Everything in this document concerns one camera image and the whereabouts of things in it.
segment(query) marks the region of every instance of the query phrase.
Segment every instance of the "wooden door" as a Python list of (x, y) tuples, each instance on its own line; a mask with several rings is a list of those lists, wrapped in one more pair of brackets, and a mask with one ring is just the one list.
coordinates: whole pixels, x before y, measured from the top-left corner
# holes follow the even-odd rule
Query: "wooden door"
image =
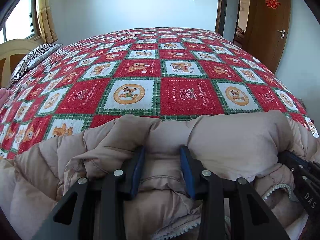
[(221, 0), (221, 16), (219, 21), (219, 30), (218, 33), (223, 36), (224, 23), (226, 20), (226, 11), (227, 11), (227, 0)]
[(250, 0), (242, 49), (273, 73), (276, 72), (287, 38), (290, 8), (290, 0)]

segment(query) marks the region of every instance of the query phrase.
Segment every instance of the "red paper cutout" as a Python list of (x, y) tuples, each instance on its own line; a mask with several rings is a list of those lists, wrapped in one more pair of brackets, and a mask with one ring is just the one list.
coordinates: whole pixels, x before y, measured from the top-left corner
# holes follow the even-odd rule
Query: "red paper cutout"
[(268, 8), (273, 8), (276, 9), (278, 7), (278, 5), (280, 5), (279, 2), (277, 2), (277, 0), (265, 0)]

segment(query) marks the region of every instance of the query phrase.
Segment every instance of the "down jacket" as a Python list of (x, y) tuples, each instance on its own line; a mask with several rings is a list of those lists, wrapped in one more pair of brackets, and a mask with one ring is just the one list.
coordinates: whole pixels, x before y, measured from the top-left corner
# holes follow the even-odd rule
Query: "down jacket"
[[(301, 234), (307, 216), (292, 193), (292, 173), (277, 163), (277, 153), (290, 150), (320, 163), (320, 144), (276, 110), (202, 115), (188, 122), (125, 115), (76, 135), (51, 138), (14, 160), (0, 159), (0, 206), (22, 240), (29, 240), (78, 178), (101, 178), (119, 169), (140, 145), (147, 155), (139, 193), (124, 204), (128, 240), (197, 239), (202, 205), (187, 197), (181, 145), (218, 176), (252, 182), (291, 239)], [(228, 223), (227, 202), (225, 210)]]

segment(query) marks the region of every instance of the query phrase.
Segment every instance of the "curtain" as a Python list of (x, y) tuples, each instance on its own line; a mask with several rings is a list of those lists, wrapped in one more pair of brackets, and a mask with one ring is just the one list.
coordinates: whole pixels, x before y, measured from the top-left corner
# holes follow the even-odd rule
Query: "curtain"
[(58, 40), (54, 31), (49, 0), (36, 0), (36, 10), (41, 37), (47, 44)]

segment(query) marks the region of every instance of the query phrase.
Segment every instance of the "pillow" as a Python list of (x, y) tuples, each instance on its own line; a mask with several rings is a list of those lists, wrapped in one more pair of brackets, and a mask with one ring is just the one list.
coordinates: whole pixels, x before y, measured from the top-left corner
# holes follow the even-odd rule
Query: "pillow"
[(49, 57), (52, 53), (54, 53), (55, 51), (60, 49), (61, 46), (62, 46), (62, 44), (56, 44), (53, 47), (51, 47), (50, 49), (48, 49), (44, 54), (42, 54), (39, 57), (36, 57), (35, 59), (33, 59), (29, 63), (27, 71), (30, 71), (30, 70), (34, 69), (35, 67), (37, 67), (45, 58)]
[(14, 82), (19, 81), (19, 79), (23, 76), (23, 74), (26, 72), (29, 63), (31, 60), (35, 59), (36, 57), (44, 54), (48, 49), (53, 47), (55, 44), (43, 44), (35, 49), (33, 49), (31, 52), (29, 52), (16, 66), (14, 69), (11, 77), (10, 77), (10, 85), (12, 85)]

